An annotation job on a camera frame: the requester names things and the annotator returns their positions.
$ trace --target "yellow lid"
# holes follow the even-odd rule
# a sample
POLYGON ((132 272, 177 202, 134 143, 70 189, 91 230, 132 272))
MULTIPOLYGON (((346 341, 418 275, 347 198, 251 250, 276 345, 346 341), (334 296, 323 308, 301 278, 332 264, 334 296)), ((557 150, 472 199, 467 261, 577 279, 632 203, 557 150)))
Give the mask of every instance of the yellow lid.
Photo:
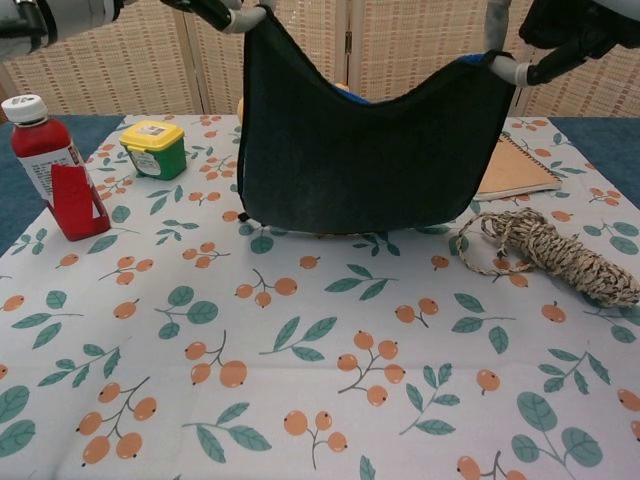
POLYGON ((120 143, 135 149, 164 150, 184 136, 177 125, 155 120, 143 120, 127 128, 120 136, 120 143))

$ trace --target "red bottle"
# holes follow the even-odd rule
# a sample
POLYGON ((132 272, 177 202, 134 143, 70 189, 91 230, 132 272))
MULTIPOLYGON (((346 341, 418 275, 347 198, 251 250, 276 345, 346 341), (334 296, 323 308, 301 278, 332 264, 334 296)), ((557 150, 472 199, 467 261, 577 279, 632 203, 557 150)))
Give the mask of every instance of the red bottle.
POLYGON ((108 230, 109 215, 65 125, 49 118, 38 95, 9 98, 2 109, 15 124, 11 147, 65 237, 75 241, 108 230))

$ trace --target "woven rope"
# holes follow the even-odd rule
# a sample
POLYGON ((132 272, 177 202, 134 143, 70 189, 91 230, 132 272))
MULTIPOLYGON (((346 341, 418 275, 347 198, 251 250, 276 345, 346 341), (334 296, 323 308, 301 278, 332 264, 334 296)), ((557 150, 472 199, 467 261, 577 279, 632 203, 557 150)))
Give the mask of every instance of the woven rope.
POLYGON ((640 300, 640 284, 629 272, 585 248, 577 235, 560 236, 556 227, 530 208, 518 212, 481 213, 460 230, 456 244, 467 268, 482 275, 508 275, 537 266, 562 278, 603 307, 629 307, 640 300), (478 220, 487 236, 499 240, 499 257, 505 257, 507 246, 511 246, 524 253, 530 264, 507 270, 485 270, 471 264, 463 251, 462 240, 478 220))

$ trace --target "blue carpet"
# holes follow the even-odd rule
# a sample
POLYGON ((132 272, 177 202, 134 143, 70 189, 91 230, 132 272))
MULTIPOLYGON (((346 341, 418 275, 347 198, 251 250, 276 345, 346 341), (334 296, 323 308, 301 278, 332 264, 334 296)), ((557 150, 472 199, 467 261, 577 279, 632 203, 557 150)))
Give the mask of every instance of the blue carpet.
MULTIPOLYGON (((118 126, 123 116, 56 116, 71 132, 83 158, 89 157, 118 126)), ((44 209, 40 195, 11 149, 13 126, 0 126, 0 255, 44 209)))
POLYGON ((640 118, 551 118, 598 171, 640 208, 640 118))

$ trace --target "green container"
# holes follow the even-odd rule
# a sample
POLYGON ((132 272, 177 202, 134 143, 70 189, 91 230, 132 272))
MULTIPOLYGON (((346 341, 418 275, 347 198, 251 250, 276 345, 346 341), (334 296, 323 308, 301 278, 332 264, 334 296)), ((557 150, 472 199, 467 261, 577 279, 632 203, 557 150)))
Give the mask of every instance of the green container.
POLYGON ((143 120, 126 129, 120 143, 140 175, 171 180, 187 168, 184 130, 177 125, 143 120))

